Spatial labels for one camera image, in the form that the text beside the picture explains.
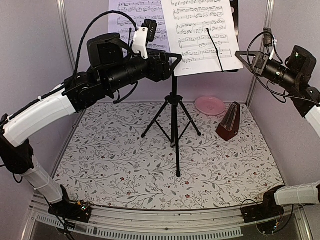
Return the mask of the purple sheet music paper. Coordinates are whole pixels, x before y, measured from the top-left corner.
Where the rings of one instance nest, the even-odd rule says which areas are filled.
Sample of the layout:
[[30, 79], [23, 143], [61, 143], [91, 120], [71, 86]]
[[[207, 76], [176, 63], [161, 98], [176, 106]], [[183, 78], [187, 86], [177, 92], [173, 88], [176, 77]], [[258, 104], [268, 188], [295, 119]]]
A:
[[[170, 52], [162, 3], [160, 0], [110, 0], [109, 9], [122, 12], [136, 23], [139, 27], [153, 27], [153, 39], [148, 41], [147, 48]], [[123, 42], [131, 43], [135, 28], [131, 21], [120, 14], [108, 16], [108, 31], [119, 33]]]

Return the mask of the black folding tripod stand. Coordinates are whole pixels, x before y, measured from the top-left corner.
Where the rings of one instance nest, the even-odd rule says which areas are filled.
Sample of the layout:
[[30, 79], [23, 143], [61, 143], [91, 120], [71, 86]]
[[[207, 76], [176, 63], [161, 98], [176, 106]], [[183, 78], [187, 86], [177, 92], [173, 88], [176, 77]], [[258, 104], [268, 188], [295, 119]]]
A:
[[[164, 111], [164, 109], [167, 107], [168, 104], [171, 105], [171, 137], [168, 136], [168, 134], [165, 132], [165, 130], [162, 128], [162, 126], [158, 122], [158, 117], [161, 115], [161, 113]], [[184, 111], [185, 115], [189, 120], [188, 124], [182, 131], [181, 135], [179, 135], [179, 128], [178, 128], [178, 105], [181, 106], [182, 110]], [[155, 117], [152, 119], [150, 124], [147, 126], [146, 130], [142, 133], [141, 135], [142, 138], [144, 138], [147, 135], [147, 132], [151, 129], [154, 123], [157, 124], [157, 126], [160, 128], [163, 134], [170, 141], [170, 146], [172, 148], [175, 147], [176, 176], [179, 178], [181, 176], [180, 151], [179, 151], [179, 141], [181, 137], [183, 136], [185, 131], [188, 129], [190, 124], [192, 124], [198, 136], [201, 136], [202, 133], [200, 132], [200, 130], [196, 126], [195, 121], [192, 119], [190, 113], [186, 109], [186, 106], [183, 103], [183, 97], [181, 95], [178, 95], [178, 78], [174, 75], [172, 76], [172, 92], [165, 97], [164, 104], [162, 105], [158, 113], [155, 115]]]

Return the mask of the dark red metronome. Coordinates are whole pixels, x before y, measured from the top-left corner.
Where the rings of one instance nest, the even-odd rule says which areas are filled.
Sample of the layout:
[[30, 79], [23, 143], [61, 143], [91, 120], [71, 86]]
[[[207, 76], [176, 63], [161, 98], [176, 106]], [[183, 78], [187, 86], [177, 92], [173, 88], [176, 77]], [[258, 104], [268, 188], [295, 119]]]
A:
[[232, 102], [216, 129], [216, 133], [224, 141], [228, 142], [238, 134], [240, 128], [240, 115], [240, 104], [235, 101]]

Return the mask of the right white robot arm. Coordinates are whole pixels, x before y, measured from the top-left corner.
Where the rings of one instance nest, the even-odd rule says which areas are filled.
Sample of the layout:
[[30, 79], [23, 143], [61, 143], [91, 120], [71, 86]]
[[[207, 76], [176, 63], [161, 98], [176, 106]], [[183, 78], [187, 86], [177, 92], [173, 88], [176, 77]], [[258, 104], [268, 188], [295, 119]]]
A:
[[[286, 97], [293, 101], [296, 110], [314, 129], [320, 132], [320, 92], [309, 85], [317, 64], [316, 58], [301, 46], [294, 46], [285, 63], [279, 63], [261, 51], [236, 51], [235, 56], [257, 78], [265, 78], [279, 85]], [[281, 186], [265, 193], [270, 197], [259, 206], [262, 218], [269, 218], [285, 205], [318, 205], [320, 203], [319, 181], [293, 186]]]

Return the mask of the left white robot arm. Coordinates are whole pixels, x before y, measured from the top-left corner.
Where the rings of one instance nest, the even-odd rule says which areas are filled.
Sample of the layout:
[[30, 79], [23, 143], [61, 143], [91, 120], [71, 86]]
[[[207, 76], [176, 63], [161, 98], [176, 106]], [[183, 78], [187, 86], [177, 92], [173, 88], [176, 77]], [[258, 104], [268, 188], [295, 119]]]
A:
[[147, 48], [152, 37], [137, 31], [132, 45], [118, 33], [100, 35], [87, 42], [90, 67], [75, 72], [48, 94], [0, 122], [0, 157], [13, 174], [26, 179], [63, 216], [74, 213], [67, 191], [35, 160], [29, 137], [49, 124], [79, 113], [105, 97], [141, 79], [169, 79], [181, 62], [180, 54]]

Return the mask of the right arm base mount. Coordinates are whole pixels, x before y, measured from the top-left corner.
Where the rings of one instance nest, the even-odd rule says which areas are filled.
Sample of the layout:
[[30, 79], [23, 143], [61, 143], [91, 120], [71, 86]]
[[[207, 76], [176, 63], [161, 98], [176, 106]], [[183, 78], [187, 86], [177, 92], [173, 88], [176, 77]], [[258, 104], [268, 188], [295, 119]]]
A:
[[263, 194], [262, 203], [240, 207], [240, 211], [245, 223], [261, 221], [283, 215], [285, 210], [282, 206], [277, 205], [274, 194], [284, 185], [276, 186]]

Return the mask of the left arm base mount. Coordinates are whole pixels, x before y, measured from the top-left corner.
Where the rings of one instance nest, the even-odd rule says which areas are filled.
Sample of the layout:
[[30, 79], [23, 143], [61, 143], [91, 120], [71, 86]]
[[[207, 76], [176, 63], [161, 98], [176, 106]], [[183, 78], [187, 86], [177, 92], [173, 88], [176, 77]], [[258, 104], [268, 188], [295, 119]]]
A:
[[84, 200], [70, 200], [67, 190], [60, 185], [62, 190], [62, 200], [49, 204], [48, 213], [63, 219], [88, 223], [92, 214], [91, 203]]

